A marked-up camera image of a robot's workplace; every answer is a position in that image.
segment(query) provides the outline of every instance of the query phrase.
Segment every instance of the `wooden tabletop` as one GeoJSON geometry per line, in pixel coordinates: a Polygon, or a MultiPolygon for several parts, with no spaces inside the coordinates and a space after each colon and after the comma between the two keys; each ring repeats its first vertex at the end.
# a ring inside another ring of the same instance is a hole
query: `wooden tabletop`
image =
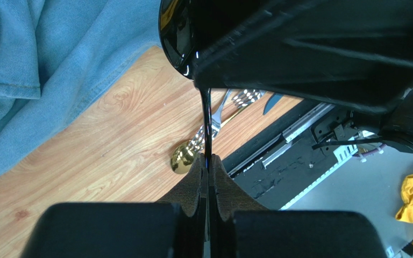
{"type": "MultiPolygon", "coordinates": [[[[224,94],[212,93],[213,110],[224,94]]],[[[300,102],[284,97],[263,116],[269,96],[221,129],[214,153],[227,157],[300,102]]],[[[223,119],[234,111],[226,103],[223,119]]],[[[170,168],[173,150],[201,124],[200,94],[151,48],[68,128],[0,177],[0,257],[18,257],[55,203],[157,200],[183,177],[170,168]]]]}

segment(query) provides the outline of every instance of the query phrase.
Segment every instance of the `gray floor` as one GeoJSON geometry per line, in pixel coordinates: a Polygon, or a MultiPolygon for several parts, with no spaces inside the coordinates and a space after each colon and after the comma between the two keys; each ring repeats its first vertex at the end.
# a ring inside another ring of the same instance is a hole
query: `gray floor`
{"type": "Polygon", "coordinates": [[[290,210],[344,210],[365,215],[377,229],[384,248],[396,252],[413,239],[413,224],[394,215],[402,206],[403,179],[413,173],[413,154],[390,147],[367,162],[351,159],[302,197],[290,210]]]}

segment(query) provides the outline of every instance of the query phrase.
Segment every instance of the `denim jacket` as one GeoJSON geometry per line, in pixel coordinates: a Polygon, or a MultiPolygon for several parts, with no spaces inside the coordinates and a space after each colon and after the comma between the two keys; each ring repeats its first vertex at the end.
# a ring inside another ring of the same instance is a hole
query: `denim jacket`
{"type": "Polygon", "coordinates": [[[159,44],[159,6],[160,0],[0,0],[0,175],[159,44]]]}

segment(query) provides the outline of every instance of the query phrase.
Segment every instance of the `fork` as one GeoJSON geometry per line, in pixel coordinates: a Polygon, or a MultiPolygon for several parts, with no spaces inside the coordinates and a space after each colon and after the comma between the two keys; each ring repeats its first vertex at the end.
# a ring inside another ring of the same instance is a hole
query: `fork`
{"type": "MultiPolygon", "coordinates": [[[[235,116],[240,114],[245,108],[247,108],[250,104],[254,103],[256,100],[261,98],[264,94],[265,91],[259,91],[259,90],[243,90],[239,94],[237,94],[235,97],[232,98],[233,102],[235,103],[235,106],[237,107],[237,111],[229,117],[226,121],[221,123],[221,113],[224,107],[224,104],[229,97],[231,93],[231,90],[229,89],[226,93],[226,96],[224,97],[221,105],[218,107],[218,110],[211,116],[211,129],[212,129],[212,134],[211,138],[212,140],[215,139],[215,137],[218,135],[219,130],[227,124],[230,120],[232,120],[235,116]]],[[[189,141],[187,148],[192,150],[193,152],[200,152],[205,148],[205,138],[204,138],[204,133],[203,133],[203,125],[200,127],[200,129],[197,131],[195,136],[192,138],[192,140],[189,141]]]]}

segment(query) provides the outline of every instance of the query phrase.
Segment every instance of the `knife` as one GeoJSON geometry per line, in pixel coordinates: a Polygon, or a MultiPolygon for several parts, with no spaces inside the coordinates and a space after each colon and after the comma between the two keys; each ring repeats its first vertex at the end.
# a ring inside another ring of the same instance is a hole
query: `knife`
{"type": "Polygon", "coordinates": [[[283,97],[284,95],[278,94],[278,93],[273,93],[273,95],[268,99],[267,103],[265,104],[264,107],[264,115],[267,114],[270,109],[275,106],[275,104],[283,97]]]}

